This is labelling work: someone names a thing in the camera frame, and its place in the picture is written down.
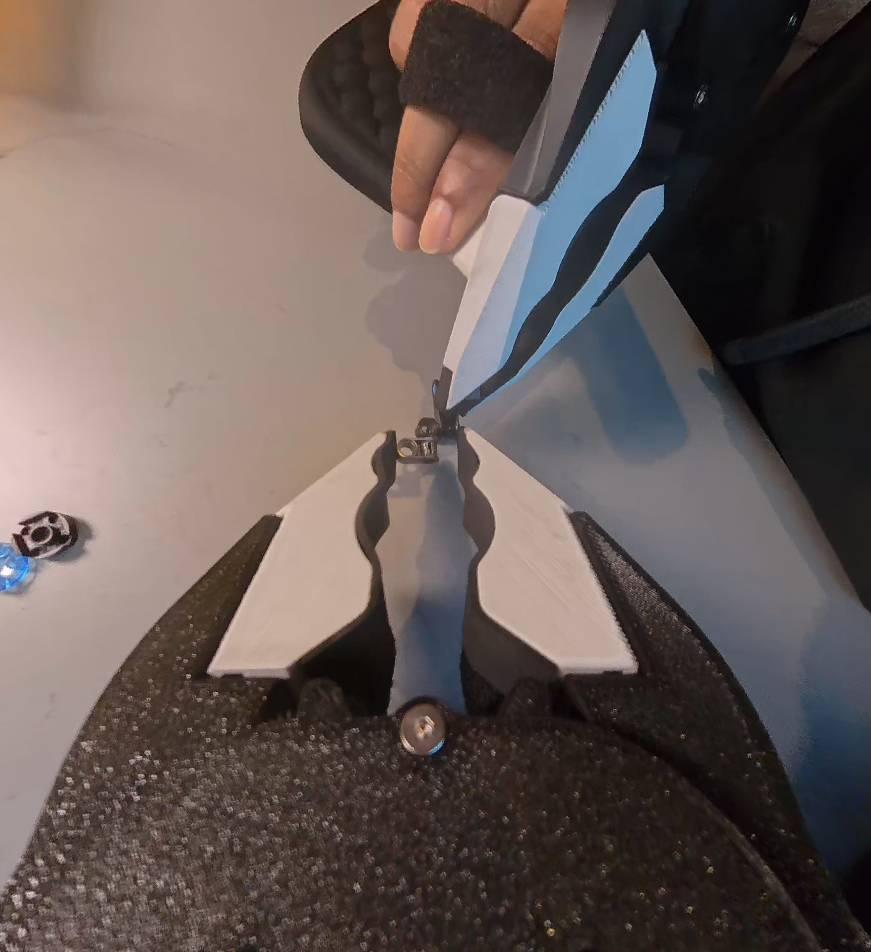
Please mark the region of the small grey connector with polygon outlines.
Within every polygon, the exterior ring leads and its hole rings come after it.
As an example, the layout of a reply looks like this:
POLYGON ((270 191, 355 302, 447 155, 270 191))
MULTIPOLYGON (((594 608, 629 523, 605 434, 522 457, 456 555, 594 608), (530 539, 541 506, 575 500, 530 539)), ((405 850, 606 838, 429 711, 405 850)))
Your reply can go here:
POLYGON ((414 435, 396 443, 397 461, 403 464, 429 465, 438 462, 440 424, 435 418, 419 420, 414 435))

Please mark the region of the person's right hand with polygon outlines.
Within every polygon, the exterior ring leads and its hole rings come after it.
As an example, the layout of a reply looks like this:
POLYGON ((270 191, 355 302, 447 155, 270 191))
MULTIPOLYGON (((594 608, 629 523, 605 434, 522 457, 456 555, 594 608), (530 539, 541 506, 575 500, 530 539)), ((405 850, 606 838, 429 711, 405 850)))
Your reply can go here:
MULTIPOLYGON (((390 52, 403 69, 427 2, 402 1, 390 31, 390 52)), ((463 1, 555 57, 567 1, 463 1)), ((449 254, 475 229, 505 180, 513 156, 451 117, 406 106, 394 154, 393 240, 401 251, 449 254)))

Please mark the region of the person's black hoodie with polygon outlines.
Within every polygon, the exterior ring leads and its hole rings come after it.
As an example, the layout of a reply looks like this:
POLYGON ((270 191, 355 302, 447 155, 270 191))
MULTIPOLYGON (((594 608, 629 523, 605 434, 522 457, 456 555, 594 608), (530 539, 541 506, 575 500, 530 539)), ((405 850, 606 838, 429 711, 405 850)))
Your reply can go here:
POLYGON ((871 613, 871 2, 759 107, 654 257, 871 613))

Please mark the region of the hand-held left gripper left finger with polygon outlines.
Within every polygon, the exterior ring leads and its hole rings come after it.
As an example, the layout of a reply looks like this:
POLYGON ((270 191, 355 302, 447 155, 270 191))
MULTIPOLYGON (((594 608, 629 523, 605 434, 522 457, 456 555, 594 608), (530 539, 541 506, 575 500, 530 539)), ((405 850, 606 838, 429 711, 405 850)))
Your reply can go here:
POLYGON ((374 435, 293 498, 207 673, 338 685, 358 712, 387 713, 394 633, 377 545, 390 524, 394 431, 374 435))

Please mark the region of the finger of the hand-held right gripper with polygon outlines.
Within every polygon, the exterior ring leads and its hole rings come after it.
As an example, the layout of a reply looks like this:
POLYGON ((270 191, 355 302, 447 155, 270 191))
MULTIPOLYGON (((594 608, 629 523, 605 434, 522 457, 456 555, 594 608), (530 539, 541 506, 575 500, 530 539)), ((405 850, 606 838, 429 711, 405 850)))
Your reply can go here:
POLYGON ((656 184, 632 198, 608 196, 584 220, 570 244, 555 232, 554 211, 538 221, 536 242, 517 297, 502 279, 492 292, 452 377, 452 411, 459 414, 534 367, 609 293, 624 266, 665 208, 656 184))
POLYGON ((643 145, 657 68, 645 31, 632 44, 551 196, 500 195, 456 258, 466 286, 445 354, 441 411, 488 395, 532 365, 557 322, 541 308, 584 221, 621 184, 643 145))

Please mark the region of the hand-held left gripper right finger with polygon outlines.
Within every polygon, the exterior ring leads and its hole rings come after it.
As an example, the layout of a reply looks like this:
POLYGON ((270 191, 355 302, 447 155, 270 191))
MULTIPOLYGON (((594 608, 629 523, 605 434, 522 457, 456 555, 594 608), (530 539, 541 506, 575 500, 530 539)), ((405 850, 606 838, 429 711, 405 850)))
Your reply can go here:
POLYGON ((468 571, 460 671, 465 708, 494 715, 521 687, 613 698, 640 685, 640 633, 584 513, 470 427, 457 441, 468 571))

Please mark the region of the grey desk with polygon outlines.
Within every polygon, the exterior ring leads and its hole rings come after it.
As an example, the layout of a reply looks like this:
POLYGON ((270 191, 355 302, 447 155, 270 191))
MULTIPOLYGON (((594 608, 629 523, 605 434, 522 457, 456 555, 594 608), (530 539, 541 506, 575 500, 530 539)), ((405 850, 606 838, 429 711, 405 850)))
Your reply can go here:
MULTIPOLYGON (((72 739, 259 517, 427 412, 464 282, 299 127, 362 2, 0 2, 0 891, 72 739)), ((826 860, 871 848, 871 615, 652 261, 475 430, 593 515, 759 711, 826 860)))

